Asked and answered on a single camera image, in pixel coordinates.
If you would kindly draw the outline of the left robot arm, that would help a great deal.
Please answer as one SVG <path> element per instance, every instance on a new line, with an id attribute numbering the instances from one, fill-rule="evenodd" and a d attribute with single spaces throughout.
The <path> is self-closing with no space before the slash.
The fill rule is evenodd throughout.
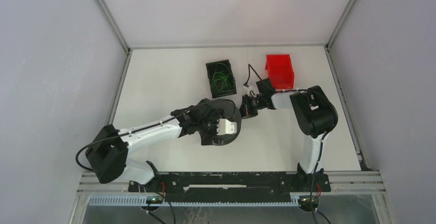
<path id="1" fill-rule="evenodd" d="M 149 161 L 134 159 L 133 154 L 157 142 L 199 133 L 205 139 L 223 140 L 234 134 L 235 123 L 225 117 L 225 109 L 214 107 L 210 100 L 172 111 L 168 116 L 150 124 L 116 129 L 104 126 L 83 151 L 101 184 L 116 179 L 136 181 L 147 191 L 160 187 L 161 178 Z"/>

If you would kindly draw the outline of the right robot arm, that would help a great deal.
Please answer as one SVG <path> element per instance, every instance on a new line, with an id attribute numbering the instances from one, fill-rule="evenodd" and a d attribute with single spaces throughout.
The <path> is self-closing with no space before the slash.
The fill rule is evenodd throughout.
<path id="1" fill-rule="evenodd" d="M 298 170 L 298 187 L 311 191 L 318 183 L 315 173 L 323 170 L 324 143 L 337 126 L 338 113 L 319 85 L 307 89 L 276 90 L 270 79 L 256 82 L 258 93 L 249 90 L 242 95 L 239 108 L 243 119 L 258 115 L 261 109 L 293 109 L 300 130 L 305 135 L 303 155 Z"/>

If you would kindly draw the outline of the black plastic bin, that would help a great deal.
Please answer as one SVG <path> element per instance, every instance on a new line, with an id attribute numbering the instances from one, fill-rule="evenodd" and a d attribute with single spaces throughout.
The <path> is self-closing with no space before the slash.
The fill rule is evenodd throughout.
<path id="1" fill-rule="evenodd" d="M 235 78 L 228 59 L 206 63 L 207 77 L 213 98 L 235 95 Z"/>

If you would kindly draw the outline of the dark grey cable spool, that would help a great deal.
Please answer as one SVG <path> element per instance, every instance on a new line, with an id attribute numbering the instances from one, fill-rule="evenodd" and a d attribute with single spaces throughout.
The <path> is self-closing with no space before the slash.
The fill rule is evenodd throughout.
<path id="1" fill-rule="evenodd" d="M 204 108 L 205 108 L 204 110 L 205 112 L 203 113 L 203 115 L 205 117 L 219 113 L 221 115 L 221 119 L 228 119 L 230 121 L 237 123 L 236 134 L 218 136 L 219 138 L 223 139 L 224 145 L 232 143 L 237 138 L 237 136 L 241 131 L 241 121 L 242 121 L 241 114 L 238 108 L 236 107 L 235 103 L 228 99 L 218 99 L 208 102 L 207 104 L 205 104 Z"/>

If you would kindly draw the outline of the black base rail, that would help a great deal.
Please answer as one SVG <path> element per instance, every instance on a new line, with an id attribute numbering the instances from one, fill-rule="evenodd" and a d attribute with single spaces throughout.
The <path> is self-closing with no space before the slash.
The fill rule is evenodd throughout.
<path id="1" fill-rule="evenodd" d="M 130 193 L 159 192 L 178 203 L 285 203 L 291 195 L 316 196 L 331 191 L 324 172 L 168 172 L 145 186 L 129 182 Z"/>

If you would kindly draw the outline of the red plastic bin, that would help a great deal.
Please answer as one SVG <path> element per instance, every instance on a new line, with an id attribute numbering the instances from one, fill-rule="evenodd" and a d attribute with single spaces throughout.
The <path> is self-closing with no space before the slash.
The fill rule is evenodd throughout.
<path id="1" fill-rule="evenodd" d="M 293 89 L 295 73 L 289 54 L 267 54 L 265 70 L 275 89 Z"/>

